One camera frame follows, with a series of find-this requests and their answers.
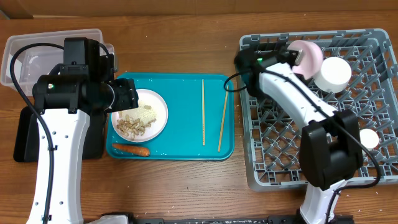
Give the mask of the pink plate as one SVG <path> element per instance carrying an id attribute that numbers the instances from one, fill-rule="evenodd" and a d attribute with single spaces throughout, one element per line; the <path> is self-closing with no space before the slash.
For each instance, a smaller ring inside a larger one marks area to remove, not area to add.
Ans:
<path id="1" fill-rule="evenodd" d="M 156 92 L 138 89 L 138 107 L 111 114 L 117 135 L 130 142 L 146 142 L 158 136 L 168 120 L 165 100 Z"/>

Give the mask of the pile of peanuts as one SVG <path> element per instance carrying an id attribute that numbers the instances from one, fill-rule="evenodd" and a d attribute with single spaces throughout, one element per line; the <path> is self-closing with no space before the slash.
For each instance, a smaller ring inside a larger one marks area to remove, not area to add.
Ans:
<path id="1" fill-rule="evenodd" d="M 147 129 L 149 129 L 154 123 L 143 123 L 140 119 L 135 121 L 127 118 L 119 118 L 116 120 L 116 129 L 121 133 L 122 137 L 126 137 L 130 140 L 135 140 L 137 136 L 145 135 Z"/>

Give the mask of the pink bowl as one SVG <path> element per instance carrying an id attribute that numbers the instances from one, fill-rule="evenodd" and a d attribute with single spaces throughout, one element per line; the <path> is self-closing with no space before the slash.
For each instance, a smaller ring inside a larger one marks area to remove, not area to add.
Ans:
<path id="1" fill-rule="evenodd" d="M 305 53 L 300 65 L 292 67 L 294 73 L 302 75 L 305 80 L 308 80 L 320 71 L 323 63 L 323 54 L 317 44 L 305 40 L 295 40 L 287 48 L 289 50 L 302 49 Z"/>

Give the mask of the pale green cup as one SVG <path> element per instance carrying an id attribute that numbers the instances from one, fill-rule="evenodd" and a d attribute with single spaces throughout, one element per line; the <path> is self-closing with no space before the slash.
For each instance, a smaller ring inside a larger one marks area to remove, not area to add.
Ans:
<path id="1" fill-rule="evenodd" d="M 351 67 L 347 61 L 339 57 L 328 57 L 313 79 L 322 91 L 339 93 L 348 86 L 351 76 Z"/>

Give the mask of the pile of rice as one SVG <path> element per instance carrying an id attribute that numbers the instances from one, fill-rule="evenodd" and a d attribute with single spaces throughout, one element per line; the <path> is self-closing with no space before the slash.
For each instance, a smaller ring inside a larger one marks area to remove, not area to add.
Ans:
<path id="1" fill-rule="evenodd" d="M 143 123 L 150 123 L 157 119 L 157 113 L 151 105 L 139 103 L 139 106 L 134 109 L 125 110 L 122 112 L 123 118 L 129 118 L 132 121 L 140 119 Z"/>

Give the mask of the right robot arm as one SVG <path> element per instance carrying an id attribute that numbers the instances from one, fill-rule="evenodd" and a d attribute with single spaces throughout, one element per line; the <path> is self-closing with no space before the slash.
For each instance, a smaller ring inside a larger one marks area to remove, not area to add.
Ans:
<path id="1" fill-rule="evenodd" d="M 336 199 L 363 164 L 357 116 L 338 111 L 299 79 L 313 77 L 322 63 L 319 46 L 304 40 L 270 52 L 250 47 L 234 58 L 244 89 L 276 101 L 300 130 L 299 163 L 308 185 L 298 212 L 305 223 L 336 221 Z"/>

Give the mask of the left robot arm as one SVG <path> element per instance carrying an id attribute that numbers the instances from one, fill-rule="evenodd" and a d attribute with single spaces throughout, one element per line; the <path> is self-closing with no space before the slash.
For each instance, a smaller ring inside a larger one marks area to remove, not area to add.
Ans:
<path id="1" fill-rule="evenodd" d="M 33 87 L 39 158 L 29 223 L 83 223 L 80 203 L 83 148 L 94 114 L 137 108 L 133 80 L 114 79 L 109 54 L 96 40 L 66 38 L 57 74 Z"/>

